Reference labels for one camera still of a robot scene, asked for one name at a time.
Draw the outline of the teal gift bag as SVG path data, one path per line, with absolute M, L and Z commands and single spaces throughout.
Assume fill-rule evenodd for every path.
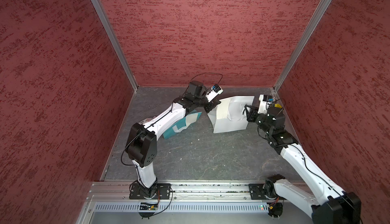
M 186 130 L 191 124 L 195 123 L 201 116 L 202 112 L 192 111 L 190 114 L 174 123 L 163 133 L 163 138 L 168 139 L 183 130 Z

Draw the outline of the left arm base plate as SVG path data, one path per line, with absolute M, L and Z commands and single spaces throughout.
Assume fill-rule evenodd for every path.
M 146 188 L 139 182 L 132 183 L 129 191 L 130 200 L 168 200 L 172 192 L 170 183 L 154 183 Z

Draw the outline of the white receipt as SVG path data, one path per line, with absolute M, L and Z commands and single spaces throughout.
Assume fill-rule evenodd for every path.
M 216 119 L 222 120 L 222 119 L 231 119 L 230 112 L 229 112 L 229 105 L 230 105 L 231 99 L 225 98 L 220 100 L 220 104 L 216 107 Z

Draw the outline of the white gift bag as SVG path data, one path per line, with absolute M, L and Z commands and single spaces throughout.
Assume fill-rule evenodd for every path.
M 245 130 L 248 121 L 245 115 L 245 105 L 252 105 L 254 96 L 234 96 L 229 105 L 231 119 L 216 119 L 216 107 L 208 113 L 208 117 L 213 126 L 213 133 L 228 133 L 234 131 Z

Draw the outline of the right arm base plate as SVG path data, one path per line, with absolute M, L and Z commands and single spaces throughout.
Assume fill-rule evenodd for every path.
M 249 193 L 252 200 L 264 200 L 268 202 L 275 202 L 277 199 L 285 200 L 276 194 L 274 184 L 266 182 L 262 184 L 249 184 Z

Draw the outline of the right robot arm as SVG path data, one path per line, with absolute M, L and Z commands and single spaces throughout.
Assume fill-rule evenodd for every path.
M 284 176 L 268 177 L 262 193 L 269 200 L 269 216 L 279 216 L 283 210 L 280 199 L 286 199 L 306 213 L 315 224 L 361 224 L 360 198 L 347 193 L 328 177 L 305 153 L 296 138 L 284 126 L 282 108 L 271 105 L 265 113 L 258 107 L 245 105 L 243 114 L 248 122 L 257 124 L 263 139 L 300 175 L 311 193 L 293 185 Z

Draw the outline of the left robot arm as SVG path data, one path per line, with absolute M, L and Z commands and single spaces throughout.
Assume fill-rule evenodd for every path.
M 168 109 L 160 115 L 148 122 L 132 125 L 122 151 L 132 160 L 131 164 L 123 165 L 134 166 L 138 176 L 130 187 L 137 190 L 135 194 L 130 194 L 131 197 L 140 195 L 144 199 L 153 199 L 158 196 L 153 161 L 157 155 L 157 141 L 160 136 L 197 108 L 204 108 L 206 112 L 210 112 L 220 104 L 216 97 L 222 93 L 223 89 L 218 84 L 208 89 L 202 82 L 191 81 L 183 95 L 174 99 Z

